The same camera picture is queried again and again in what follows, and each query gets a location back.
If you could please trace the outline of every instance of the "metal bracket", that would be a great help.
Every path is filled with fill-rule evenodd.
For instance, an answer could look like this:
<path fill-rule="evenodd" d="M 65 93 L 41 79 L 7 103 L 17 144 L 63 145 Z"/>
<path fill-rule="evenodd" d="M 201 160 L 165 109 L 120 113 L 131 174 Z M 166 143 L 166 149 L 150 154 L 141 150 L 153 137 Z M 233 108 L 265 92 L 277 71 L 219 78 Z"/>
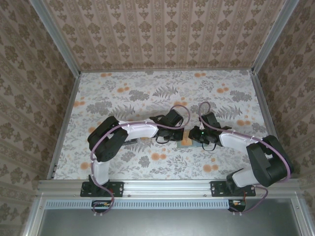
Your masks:
<path fill-rule="evenodd" d="M 248 185 L 240 188 L 239 191 L 231 193 L 226 185 L 226 181 L 211 181 L 211 194 L 212 197 L 243 197 L 244 193 L 247 197 L 255 197 L 255 187 L 253 185 Z"/>
<path fill-rule="evenodd" d="M 105 186 L 111 191 L 115 198 L 123 196 L 124 193 L 124 182 L 108 182 Z M 80 197 L 110 197 L 109 193 L 105 190 L 97 187 L 92 182 L 83 182 L 80 192 Z"/>

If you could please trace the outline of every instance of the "purple cable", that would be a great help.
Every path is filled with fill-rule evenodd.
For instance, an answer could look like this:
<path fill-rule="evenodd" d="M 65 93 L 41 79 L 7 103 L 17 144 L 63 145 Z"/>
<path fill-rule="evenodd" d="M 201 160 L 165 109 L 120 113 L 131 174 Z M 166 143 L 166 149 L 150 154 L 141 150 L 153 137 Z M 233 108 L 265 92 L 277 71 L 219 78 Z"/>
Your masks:
<path fill-rule="evenodd" d="M 178 126 L 178 127 L 169 127 L 169 126 L 166 126 L 166 125 L 156 124 L 156 123 L 154 123 L 154 122 L 145 122 L 145 121 L 136 121 L 136 122 L 133 122 L 132 124 L 124 123 L 124 124 L 117 125 L 117 126 L 115 126 L 114 128 L 110 129 L 106 134 L 104 134 L 103 137 L 100 138 L 100 140 L 99 140 L 99 141 L 95 144 L 95 146 L 93 147 L 93 149 L 92 149 L 92 151 L 91 151 L 91 155 L 90 155 L 90 158 L 91 158 L 91 161 L 92 161 L 92 163 L 91 163 L 91 172 L 92 172 L 91 178 L 92 178 L 94 184 L 95 184 L 97 187 L 99 187 L 99 188 L 105 190 L 107 193 L 109 193 L 109 195 L 110 195 L 111 198 L 112 198 L 112 203 L 111 203 L 111 205 L 108 207 L 108 209 L 107 209 L 105 212 L 103 212 L 104 214 L 106 214 L 107 212 L 109 212 L 109 211 L 112 209 L 112 207 L 113 207 L 113 205 L 114 205 L 114 202 L 115 202 L 115 197 L 114 197 L 114 195 L 113 195 L 113 193 L 112 193 L 111 191 L 109 191 L 107 188 L 105 188 L 105 187 L 103 187 L 102 185 L 100 185 L 100 184 L 97 182 L 97 180 L 95 179 L 95 177 L 94 177 L 94 161 L 96 160 L 96 158 L 93 157 L 93 154 L 95 153 L 95 150 L 97 149 L 97 147 L 99 146 L 99 144 L 100 144 L 109 134 L 111 134 L 111 133 L 112 133 L 113 131 L 115 131 L 116 129 L 119 129 L 119 128 L 124 127 L 124 126 L 129 126 L 129 125 L 131 126 L 131 125 L 136 125 L 136 124 L 148 124 L 148 125 L 160 126 L 160 127 L 167 128 L 167 129 L 182 129 L 182 128 L 184 128 L 186 125 L 188 125 L 188 123 L 189 123 L 189 121 L 190 121 L 190 112 L 189 112 L 188 108 L 185 107 L 185 106 L 183 106 L 183 105 L 174 105 L 174 106 L 171 108 L 171 110 L 172 110 L 174 107 L 183 107 L 183 108 L 185 108 L 186 111 L 188 112 L 188 120 L 187 120 L 187 122 L 186 122 L 184 125 Z M 96 206 L 97 204 L 99 204 L 99 203 L 102 203 L 102 201 L 96 202 L 96 203 L 94 204 L 94 206 L 93 206 L 93 212 L 94 212 L 95 214 L 96 214 L 96 212 L 95 212 L 95 206 Z"/>
<path fill-rule="evenodd" d="M 260 186 L 255 186 L 255 187 L 256 187 L 256 188 L 263 189 L 263 190 L 266 191 L 265 195 L 258 201 L 258 203 L 256 203 L 252 208 L 249 208 L 248 210 L 245 210 L 245 211 L 243 211 L 243 212 L 239 212 L 237 209 L 235 209 L 234 207 L 231 207 L 231 206 L 230 206 L 230 208 L 231 208 L 232 210 L 234 210 L 234 211 L 236 211 L 236 212 L 239 212 L 239 213 L 242 213 L 242 214 L 248 213 L 248 212 L 254 210 L 259 204 L 262 203 L 262 201 L 264 201 L 264 200 L 266 199 L 266 197 L 267 197 L 267 195 L 268 195 L 268 193 L 269 193 L 269 192 L 268 192 L 268 189 L 265 188 L 265 187 L 260 187 Z"/>
<path fill-rule="evenodd" d="M 282 162 L 284 163 L 284 165 L 285 165 L 286 172 L 287 172 L 286 178 L 283 179 L 283 180 L 281 180 L 281 181 L 279 181 L 279 182 L 286 182 L 286 181 L 288 181 L 288 180 L 290 179 L 290 177 L 291 177 L 290 167 L 289 167 L 289 165 L 287 164 L 287 162 L 285 161 L 285 158 L 284 158 L 276 149 L 274 149 L 272 146 L 270 146 L 270 145 L 267 144 L 266 142 L 264 142 L 264 141 L 262 141 L 262 140 L 260 140 L 260 139 L 258 139 L 258 138 L 255 138 L 254 136 L 250 136 L 250 135 L 247 135 L 247 134 L 241 134 L 241 133 L 236 132 L 236 131 L 218 129 L 218 128 L 215 128 L 215 127 L 213 127 L 213 126 L 211 126 L 211 125 L 208 125 L 208 124 L 202 119 L 202 117 L 201 117 L 201 106 L 202 106 L 203 104 L 208 104 L 209 110 L 210 110 L 211 105 L 210 105 L 209 102 L 202 102 L 202 103 L 199 105 L 199 108 L 198 108 L 198 115 L 199 115 L 199 118 L 200 118 L 200 120 L 202 121 L 202 123 L 203 123 L 205 126 L 211 128 L 211 129 L 217 130 L 217 131 L 221 131 L 221 132 L 225 132 L 225 133 L 230 133 L 230 134 L 236 134 L 236 135 L 238 135 L 238 136 L 245 137 L 245 138 L 247 138 L 247 139 L 253 139 L 253 140 L 255 140 L 255 141 L 260 142 L 261 144 L 264 144 L 264 145 L 265 145 L 266 147 L 268 147 L 271 151 L 273 151 L 273 152 L 281 159 L 281 161 L 282 161 Z"/>

